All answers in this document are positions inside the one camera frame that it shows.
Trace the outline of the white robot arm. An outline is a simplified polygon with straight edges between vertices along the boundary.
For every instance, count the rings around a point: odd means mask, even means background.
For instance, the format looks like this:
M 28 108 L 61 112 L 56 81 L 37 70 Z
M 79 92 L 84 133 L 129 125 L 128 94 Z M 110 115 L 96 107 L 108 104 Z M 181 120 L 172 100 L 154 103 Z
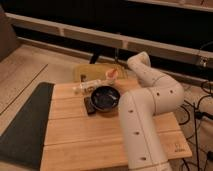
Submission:
M 152 68 L 146 52 L 130 57 L 127 65 L 141 85 L 125 92 L 118 105 L 128 167 L 131 171 L 172 171 L 153 115 L 172 112 L 181 106 L 183 87 L 171 76 Z

